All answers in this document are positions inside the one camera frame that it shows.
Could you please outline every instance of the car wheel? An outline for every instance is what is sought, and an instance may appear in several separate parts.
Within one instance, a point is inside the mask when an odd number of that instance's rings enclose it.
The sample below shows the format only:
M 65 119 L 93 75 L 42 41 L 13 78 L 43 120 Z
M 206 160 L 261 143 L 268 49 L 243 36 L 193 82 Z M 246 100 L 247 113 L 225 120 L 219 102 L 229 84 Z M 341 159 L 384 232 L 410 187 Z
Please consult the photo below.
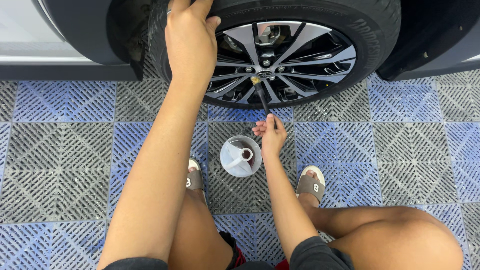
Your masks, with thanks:
M 152 3 L 149 47 L 166 80 L 167 2 Z M 220 16 L 218 58 L 204 102 L 259 109 L 251 76 L 260 77 L 271 108 L 326 98 L 372 73 L 392 51 L 400 0 L 214 0 Z

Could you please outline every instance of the slide sandal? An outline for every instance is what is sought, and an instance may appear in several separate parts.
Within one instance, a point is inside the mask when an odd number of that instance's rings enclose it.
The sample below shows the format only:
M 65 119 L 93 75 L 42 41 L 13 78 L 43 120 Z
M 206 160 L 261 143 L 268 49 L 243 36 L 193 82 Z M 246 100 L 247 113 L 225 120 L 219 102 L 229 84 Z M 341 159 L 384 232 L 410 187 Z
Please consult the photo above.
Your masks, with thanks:
M 204 193 L 205 204 L 207 204 L 204 190 L 204 177 L 202 176 L 202 169 L 200 168 L 200 164 L 198 164 L 198 162 L 194 159 L 189 159 L 188 170 L 190 168 L 195 168 L 195 170 L 187 174 L 187 188 L 191 190 L 201 188 L 202 192 Z
M 318 180 L 316 180 L 313 177 L 310 177 L 307 175 L 307 172 L 309 170 L 312 170 L 317 173 Z M 325 178 L 320 169 L 313 165 L 309 165 L 303 169 L 303 171 L 300 174 L 300 179 L 299 183 L 297 186 L 297 191 L 295 194 L 297 194 L 297 198 L 301 193 L 308 192 L 310 194 L 313 194 L 319 201 L 319 203 L 322 201 L 322 197 L 324 196 L 325 192 Z

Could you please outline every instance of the white bucket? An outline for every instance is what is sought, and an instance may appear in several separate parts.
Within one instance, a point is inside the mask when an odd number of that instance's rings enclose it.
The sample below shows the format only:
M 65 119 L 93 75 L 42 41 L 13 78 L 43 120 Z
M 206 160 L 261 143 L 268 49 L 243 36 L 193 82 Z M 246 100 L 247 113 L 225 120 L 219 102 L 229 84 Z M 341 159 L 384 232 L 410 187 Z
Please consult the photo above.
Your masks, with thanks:
M 251 138 L 233 136 L 223 144 L 220 162 L 231 175 L 247 177 L 254 174 L 262 164 L 261 149 Z

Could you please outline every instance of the foot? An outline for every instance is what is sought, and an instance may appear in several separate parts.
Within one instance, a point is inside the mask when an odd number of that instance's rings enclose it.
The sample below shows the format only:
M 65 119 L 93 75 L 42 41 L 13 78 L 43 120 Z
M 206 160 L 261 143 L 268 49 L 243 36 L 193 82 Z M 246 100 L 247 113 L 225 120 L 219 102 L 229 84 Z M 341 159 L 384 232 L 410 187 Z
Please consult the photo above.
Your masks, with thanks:
M 191 173 L 196 170 L 197 170 L 196 168 L 191 167 L 188 169 L 188 173 Z M 205 202 L 204 191 L 201 188 L 194 189 L 192 190 L 192 192 L 195 194 L 195 196 L 197 196 L 200 199 L 200 201 Z
M 308 170 L 307 175 L 312 177 L 313 179 L 317 180 L 318 182 L 320 182 L 318 180 L 318 176 L 317 176 L 316 172 L 314 172 L 312 170 Z M 307 212 L 307 214 L 310 214 L 310 211 L 313 208 L 318 208 L 318 205 L 320 204 L 318 199 L 313 194 L 308 193 L 308 192 L 300 193 L 299 201 L 300 201 L 301 205 L 303 206 L 303 209 L 305 209 L 305 211 Z

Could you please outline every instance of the car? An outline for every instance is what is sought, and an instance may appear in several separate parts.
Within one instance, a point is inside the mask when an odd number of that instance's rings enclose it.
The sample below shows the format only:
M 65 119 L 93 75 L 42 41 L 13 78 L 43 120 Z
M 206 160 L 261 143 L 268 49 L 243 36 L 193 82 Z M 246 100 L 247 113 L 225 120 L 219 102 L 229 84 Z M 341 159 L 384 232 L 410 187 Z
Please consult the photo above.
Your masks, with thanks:
M 387 81 L 480 68 L 480 1 L 214 0 L 217 65 L 204 102 L 259 109 Z M 0 79 L 171 79 L 168 0 L 10 0 L 0 6 Z

